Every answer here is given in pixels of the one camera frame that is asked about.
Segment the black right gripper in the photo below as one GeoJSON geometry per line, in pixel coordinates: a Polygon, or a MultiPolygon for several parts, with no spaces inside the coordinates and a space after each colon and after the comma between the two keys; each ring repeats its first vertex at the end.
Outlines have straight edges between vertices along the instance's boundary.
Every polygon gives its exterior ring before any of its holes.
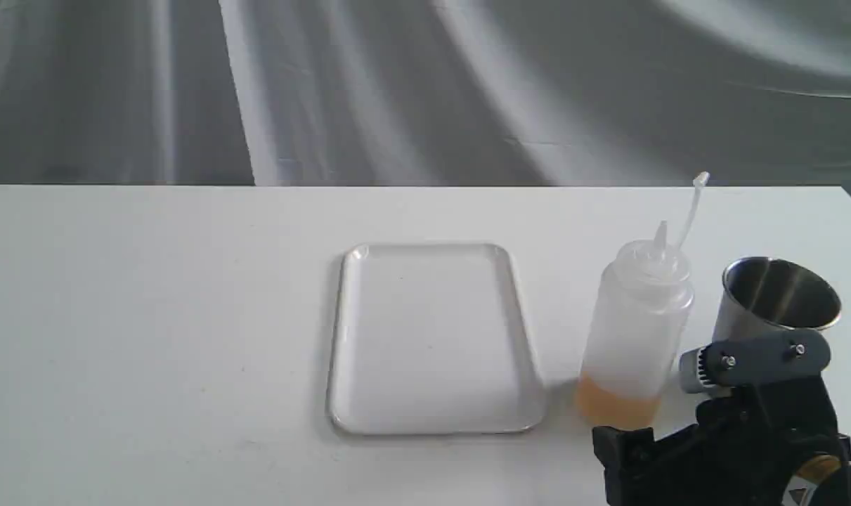
{"type": "Polygon", "coordinates": [[[679,359],[682,391],[709,393],[695,423],[592,430],[609,505],[851,505],[851,440],[821,372],[814,330],[713,342],[679,359]]]}

